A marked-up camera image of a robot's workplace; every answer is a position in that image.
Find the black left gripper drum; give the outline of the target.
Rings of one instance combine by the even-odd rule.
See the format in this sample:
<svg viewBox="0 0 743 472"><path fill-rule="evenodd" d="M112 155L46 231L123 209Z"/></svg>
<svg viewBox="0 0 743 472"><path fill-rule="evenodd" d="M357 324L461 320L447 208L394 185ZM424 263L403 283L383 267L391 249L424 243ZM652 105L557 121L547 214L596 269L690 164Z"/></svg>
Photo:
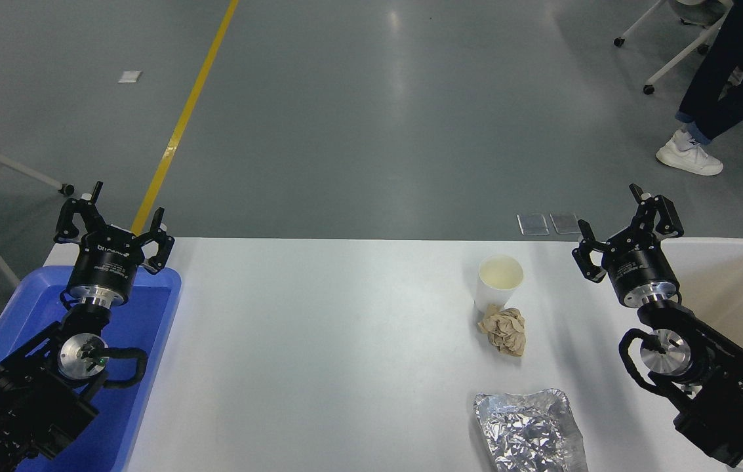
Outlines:
<svg viewBox="0 0 743 472"><path fill-rule="evenodd" d="M128 302L138 266L144 261L136 240L131 232L114 226L82 236L68 294L77 300L102 295L110 305Z"/></svg>

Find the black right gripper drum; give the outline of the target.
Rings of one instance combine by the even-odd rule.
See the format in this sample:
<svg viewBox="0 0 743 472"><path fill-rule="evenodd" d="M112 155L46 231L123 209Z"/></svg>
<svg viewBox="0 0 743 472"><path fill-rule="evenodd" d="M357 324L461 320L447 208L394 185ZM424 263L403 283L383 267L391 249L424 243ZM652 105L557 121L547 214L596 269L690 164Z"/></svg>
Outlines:
<svg viewBox="0 0 743 472"><path fill-rule="evenodd" d="M606 273L623 307L641 307L679 292L680 284L659 243L607 253Z"/></svg>

